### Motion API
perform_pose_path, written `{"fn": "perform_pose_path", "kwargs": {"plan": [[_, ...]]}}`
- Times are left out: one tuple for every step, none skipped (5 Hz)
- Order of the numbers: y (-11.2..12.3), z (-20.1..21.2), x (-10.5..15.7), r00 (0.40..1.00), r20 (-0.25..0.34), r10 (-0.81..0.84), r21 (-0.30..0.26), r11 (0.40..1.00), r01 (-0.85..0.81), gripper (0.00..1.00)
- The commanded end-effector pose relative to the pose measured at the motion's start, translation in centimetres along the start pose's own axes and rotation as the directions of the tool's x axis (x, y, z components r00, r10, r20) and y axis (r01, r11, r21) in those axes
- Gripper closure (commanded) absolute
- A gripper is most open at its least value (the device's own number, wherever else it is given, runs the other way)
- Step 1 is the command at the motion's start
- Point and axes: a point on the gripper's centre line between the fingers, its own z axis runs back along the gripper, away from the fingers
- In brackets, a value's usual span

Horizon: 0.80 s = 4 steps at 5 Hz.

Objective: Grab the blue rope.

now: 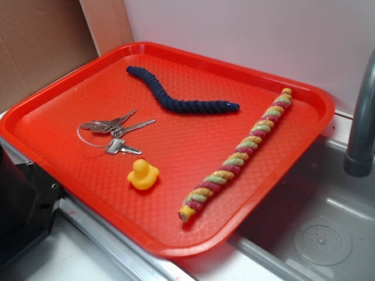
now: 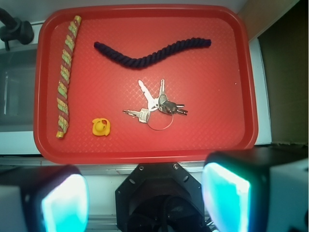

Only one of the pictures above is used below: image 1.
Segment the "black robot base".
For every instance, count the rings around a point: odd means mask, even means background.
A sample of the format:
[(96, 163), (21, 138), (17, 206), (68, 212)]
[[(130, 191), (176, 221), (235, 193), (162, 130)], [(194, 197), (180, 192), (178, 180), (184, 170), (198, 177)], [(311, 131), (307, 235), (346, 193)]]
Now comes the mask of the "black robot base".
[(1, 148), (1, 269), (51, 233), (61, 184), (37, 164), (15, 164)]

